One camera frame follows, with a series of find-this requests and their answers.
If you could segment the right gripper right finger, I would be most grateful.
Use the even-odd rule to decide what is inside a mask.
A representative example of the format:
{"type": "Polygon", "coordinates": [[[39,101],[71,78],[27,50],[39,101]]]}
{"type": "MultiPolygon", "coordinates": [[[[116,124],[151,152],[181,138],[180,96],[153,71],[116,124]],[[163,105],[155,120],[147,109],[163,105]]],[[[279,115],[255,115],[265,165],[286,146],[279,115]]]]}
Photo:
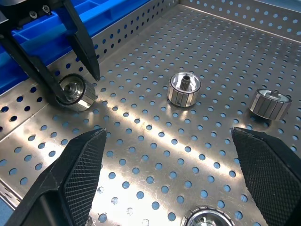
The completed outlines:
{"type": "Polygon", "coordinates": [[[234,127],[246,187],[269,226],[301,224],[301,159],[279,138],[234,127]]]}

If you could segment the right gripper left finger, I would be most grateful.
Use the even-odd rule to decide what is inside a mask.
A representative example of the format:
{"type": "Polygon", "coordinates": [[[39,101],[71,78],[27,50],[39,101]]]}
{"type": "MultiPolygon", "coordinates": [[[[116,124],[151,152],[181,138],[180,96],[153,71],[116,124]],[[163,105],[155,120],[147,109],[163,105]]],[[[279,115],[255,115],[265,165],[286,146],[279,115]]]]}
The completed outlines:
{"type": "Polygon", "coordinates": [[[7,226],[83,226],[98,187],[106,129],[69,141],[60,157],[35,180],[7,226]]]}

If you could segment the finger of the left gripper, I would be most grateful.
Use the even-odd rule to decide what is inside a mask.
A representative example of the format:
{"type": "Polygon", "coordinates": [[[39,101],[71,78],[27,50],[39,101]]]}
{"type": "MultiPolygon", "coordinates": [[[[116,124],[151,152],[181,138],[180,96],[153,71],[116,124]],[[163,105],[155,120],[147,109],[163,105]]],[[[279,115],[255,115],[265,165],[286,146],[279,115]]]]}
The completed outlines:
{"type": "Polygon", "coordinates": [[[30,78],[34,79],[47,92],[52,92],[60,100],[69,101],[59,82],[41,59],[37,56],[28,55],[10,31],[0,35],[0,43],[30,78]]]}
{"type": "Polygon", "coordinates": [[[92,39],[72,2],[63,0],[62,5],[61,21],[68,32],[68,41],[92,77],[99,81],[100,68],[92,39]]]}

